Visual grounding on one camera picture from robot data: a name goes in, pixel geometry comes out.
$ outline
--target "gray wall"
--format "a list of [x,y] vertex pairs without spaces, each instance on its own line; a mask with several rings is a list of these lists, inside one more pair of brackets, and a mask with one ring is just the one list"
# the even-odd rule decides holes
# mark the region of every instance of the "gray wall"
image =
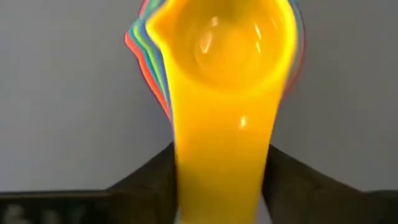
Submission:
[[[0,1],[0,191],[101,189],[172,139],[123,35],[141,0]],[[361,189],[398,189],[398,3],[300,0],[302,76],[272,142]]]

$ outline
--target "yellow plastic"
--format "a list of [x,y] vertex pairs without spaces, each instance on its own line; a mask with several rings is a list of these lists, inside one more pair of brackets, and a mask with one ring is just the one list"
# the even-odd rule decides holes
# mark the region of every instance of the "yellow plastic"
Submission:
[[180,223],[254,223],[296,48],[288,1],[168,0],[146,27],[169,83]]

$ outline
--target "yellow measuring spoon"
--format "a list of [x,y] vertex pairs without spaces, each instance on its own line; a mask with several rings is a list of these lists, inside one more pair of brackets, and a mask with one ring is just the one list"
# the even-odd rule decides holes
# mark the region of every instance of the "yellow measuring spoon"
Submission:
[[297,31],[287,0],[168,0],[164,56],[183,224],[253,223]]

